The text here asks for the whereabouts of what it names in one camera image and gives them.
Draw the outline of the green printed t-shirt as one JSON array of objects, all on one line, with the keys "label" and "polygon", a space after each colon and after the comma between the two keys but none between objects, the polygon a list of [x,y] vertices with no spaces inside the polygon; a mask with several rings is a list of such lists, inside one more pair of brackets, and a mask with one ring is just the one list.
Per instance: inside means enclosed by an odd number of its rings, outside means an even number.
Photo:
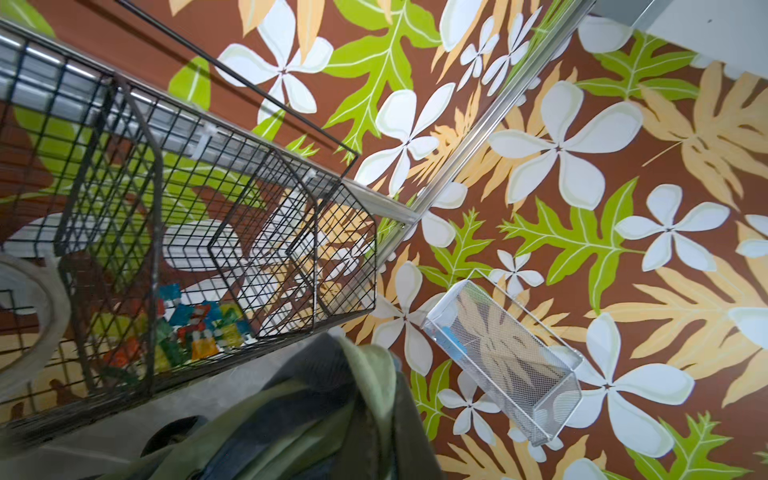
[{"label": "green printed t-shirt", "polygon": [[441,479],[389,350],[322,334],[256,394],[113,479]]}]

